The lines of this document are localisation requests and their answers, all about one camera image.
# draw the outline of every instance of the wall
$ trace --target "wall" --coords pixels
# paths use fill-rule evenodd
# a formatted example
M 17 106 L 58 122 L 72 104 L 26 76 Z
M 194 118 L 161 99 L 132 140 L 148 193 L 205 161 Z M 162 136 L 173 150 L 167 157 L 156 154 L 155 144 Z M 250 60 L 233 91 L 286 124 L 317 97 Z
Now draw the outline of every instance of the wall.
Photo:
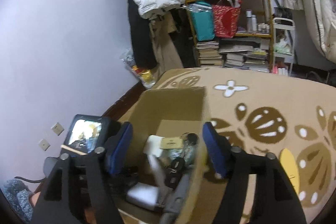
M 0 0 L 0 45 L 0 185 L 41 179 L 73 116 L 103 114 L 137 82 L 119 60 L 130 47 L 127 0 Z
M 271 0 L 271 6 L 277 7 L 275 0 Z M 297 63 L 299 65 L 313 68 L 330 70 L 335 69 L 336 64 L 327 60 L 315 47 L 310 38 L 304 10 L 292 10 L 293 20 L 295 22 L 295 52 Z

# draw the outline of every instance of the fuzzy blue fabric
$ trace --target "fuzzy blue fabric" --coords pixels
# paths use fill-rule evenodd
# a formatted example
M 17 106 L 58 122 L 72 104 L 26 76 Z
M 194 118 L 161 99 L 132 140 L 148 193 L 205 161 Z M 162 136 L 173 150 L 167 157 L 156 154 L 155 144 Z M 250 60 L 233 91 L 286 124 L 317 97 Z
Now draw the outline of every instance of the fuzzy blue fabric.
M 19 179 L 7 180 L 2 192 L 17 215 L 28 224 L 33 215 L 33 207 L 29 202 L 33 193 Z

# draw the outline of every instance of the blue gripper pad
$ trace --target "blue gripper pad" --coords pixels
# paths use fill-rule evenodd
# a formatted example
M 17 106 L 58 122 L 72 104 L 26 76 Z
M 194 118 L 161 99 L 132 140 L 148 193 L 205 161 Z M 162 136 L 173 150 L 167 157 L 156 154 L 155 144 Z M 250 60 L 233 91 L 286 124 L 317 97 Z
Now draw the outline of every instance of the blue gripper pad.
M 203 125 L 202 135 L 216 173 L 226 177 L 233 167 L 229 141 L 218 135 L 210 122 Z
M 119 174 L 124 167 L 127 149 L 132 141 L 133 127 L 129 122 L 125 122 L 119 132 L 107 139 L 104 148 L 105 170 L 110 175 Z

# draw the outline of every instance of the power socket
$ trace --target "power socket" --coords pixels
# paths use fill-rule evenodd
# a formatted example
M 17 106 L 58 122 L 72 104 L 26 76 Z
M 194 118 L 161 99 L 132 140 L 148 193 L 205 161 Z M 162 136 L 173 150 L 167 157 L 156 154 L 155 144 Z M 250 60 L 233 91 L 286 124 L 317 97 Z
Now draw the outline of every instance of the power socket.
M 61 126 L 61 124 L 58 122 L 56 123 L 52 128 L 51 130 L 53 132 L 55 132 L 57 134 L 57 136 L 59 136 L 63 131 L 64 131 L 64 128 Z
M 39 141 L 39 146 L 42 148 L 42 150 L 46 151 L 49 148 L 50 144 L 47 140 L 42 139 L 41 141 Z

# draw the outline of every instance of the teal bag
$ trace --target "teal bag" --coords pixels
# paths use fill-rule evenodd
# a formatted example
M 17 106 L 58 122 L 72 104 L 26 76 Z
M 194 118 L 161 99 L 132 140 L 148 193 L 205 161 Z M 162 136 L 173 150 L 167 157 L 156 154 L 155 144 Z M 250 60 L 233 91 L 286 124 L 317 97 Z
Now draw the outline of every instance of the teal bag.
M 211 4 L 204 1 L 199 1 L 195 3 L 208 6 L 211 8 Z M 208 11 L 193 11 L 189 9 L 191 18 L 193 21 L 194 29 L 196 31 L 196 36 L 198 41 L 211 40 L 215 37 L 214 22 L 212 9 Z

